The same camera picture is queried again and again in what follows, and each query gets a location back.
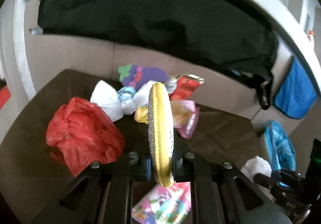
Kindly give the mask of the colourful pink snack packet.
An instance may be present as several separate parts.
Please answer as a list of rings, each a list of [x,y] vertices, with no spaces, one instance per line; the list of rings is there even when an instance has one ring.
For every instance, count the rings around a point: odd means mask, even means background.
[[[157,184],[133,208],[138,223],[182,223],[191,210],[190,182]]]

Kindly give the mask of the white tissue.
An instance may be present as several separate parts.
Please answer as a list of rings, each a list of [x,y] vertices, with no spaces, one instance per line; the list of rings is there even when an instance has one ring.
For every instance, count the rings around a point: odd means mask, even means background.
[[[261,173],[267,177],[271,177],[272,169],[270,164],[259,156],[249,159],[241,168],[241,172],[252,182],[254,176]]]

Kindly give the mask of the blue lined trash bin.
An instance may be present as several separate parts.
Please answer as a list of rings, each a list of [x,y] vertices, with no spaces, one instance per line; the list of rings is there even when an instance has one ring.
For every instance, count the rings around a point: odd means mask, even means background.
[[[273,171],[296,170],[296,153],[293,144],[278,122],[268,122],[261,137],[263,137],[268,162]]]

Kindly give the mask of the round yellow scouring sponge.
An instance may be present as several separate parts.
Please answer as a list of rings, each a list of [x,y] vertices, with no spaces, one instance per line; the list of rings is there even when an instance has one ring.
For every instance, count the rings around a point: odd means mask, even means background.
[[[162,187],[174,183],[172,165],[174,124],[168,92],[163,83],[152,85],[147,109],[148,143],[156,181]]]

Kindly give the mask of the blue microfibre towel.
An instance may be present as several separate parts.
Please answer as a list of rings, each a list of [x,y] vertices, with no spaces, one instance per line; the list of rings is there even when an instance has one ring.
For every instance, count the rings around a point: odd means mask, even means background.
[[[309,76],[297,58],[280,84],[273,100],[277,110],[291,119],[303,119],[317,99]]]

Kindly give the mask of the white microwave on counter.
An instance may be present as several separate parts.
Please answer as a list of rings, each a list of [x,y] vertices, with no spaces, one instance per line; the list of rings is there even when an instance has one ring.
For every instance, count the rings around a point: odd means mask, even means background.
[[[312,0],[288,0],[287,8],[305,34],[313,30],[315,6]]]

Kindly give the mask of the purple eggplant shaped sponge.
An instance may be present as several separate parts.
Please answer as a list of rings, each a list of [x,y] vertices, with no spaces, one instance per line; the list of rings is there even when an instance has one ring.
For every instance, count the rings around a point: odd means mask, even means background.
[[[169,76],[160,68],[143,67],[127,64],[118,68],[119,81],[124,87],[134,87],[139,90],[150,80],[165,83]]]

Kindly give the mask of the pink yellow snack bag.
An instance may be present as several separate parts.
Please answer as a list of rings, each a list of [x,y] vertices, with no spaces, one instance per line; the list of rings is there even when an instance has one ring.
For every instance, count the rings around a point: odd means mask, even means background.
[[[134,119],[138,123],[152,124],[155,129],[171,134],[177,130],[179,135],[190,139],[196,128],[200,109],[194,101],[157,100],[147,107],[138,108]]]

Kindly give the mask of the black cloth on cabinet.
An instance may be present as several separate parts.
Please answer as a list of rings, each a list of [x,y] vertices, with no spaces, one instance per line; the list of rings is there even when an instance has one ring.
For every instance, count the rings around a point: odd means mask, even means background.
[[[262,109],[271,105],[277,37],[225,0],[40,0],[38,25],[172,55],[254,89]]]

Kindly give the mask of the red snack wrapper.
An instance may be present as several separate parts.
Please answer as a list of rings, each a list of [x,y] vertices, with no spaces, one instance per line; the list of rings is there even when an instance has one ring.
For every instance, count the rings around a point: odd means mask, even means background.
[[[165,82],[171,101],[187,100],[205,80],[194,74],[170,76]]]

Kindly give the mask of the crumpled red plastic bag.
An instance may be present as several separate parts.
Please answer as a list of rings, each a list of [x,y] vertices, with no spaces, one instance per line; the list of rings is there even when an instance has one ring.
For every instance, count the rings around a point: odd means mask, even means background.
[[[65,165],[76,177],[94,161],[107,164],[118,160],[126,143],[98,105],[73,97],[50,120],[46,144],[59,150]]]

